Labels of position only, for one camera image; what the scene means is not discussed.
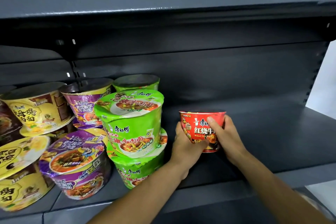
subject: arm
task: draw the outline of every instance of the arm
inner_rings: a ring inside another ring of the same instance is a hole
[[[229,161],[239,168],[279,223],[332,223],[245,149],[229,116],[225,117],[224,129],[211,117],[208,123]]]
[[[170,161],[125,196],[107,206],[88,224],[151,223],[181,180],[187,177],[189,169],[199,159],[208,143],[203,141],[192,144],[178,123]]]

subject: hand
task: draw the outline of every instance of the hand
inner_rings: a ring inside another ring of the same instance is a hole
[[[193,144],[183,132],[180,122],[177,123],[175,131],[176,136],[169,162],[180,169],[181,180],[183,180],[187,177],[189,169],[200,158],[202,151],[208,146],[209,141],[202,140],[197,144]]]
[[[230,116],[225,115],[224,129],[218,125],[218,123],[212,117],[208,117],[207,121],[210,127],[215,131],[217,138],[224,149],[227,159],[232,164],[237,166],[241,157],[245,156],[248,151],[241,141],[232,119]]]

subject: left hand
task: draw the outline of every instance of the left hand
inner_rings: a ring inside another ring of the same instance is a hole
[[[180,122],[177,123],[175,131],[176,136],[169,162],[179,168],[182,174],[181,180],[183,180],[187,177],[189,169],[200,158],[202,151],[209,145],[209,141],[202,140],[193,144],[183,132]]]

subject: forearm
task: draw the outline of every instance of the forearm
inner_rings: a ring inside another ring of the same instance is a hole
[[[151,223],[180,184],[182,175],[183,171],[168,162],[88,224]]]
[[[331,223],[250,153],[237,167],[279,223]]]

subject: red instant noodle bowl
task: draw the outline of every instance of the red instant noodle bowl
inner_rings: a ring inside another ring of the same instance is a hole
[[[204,139],[209,140],[209,145],[203,152],[216,152],[221,145],[217,140],[215,132],[207,123],[207,118],[211,116],[220,126],[223,126],[225,113],[180,111],[183,131],[192,143],[198,143]]]

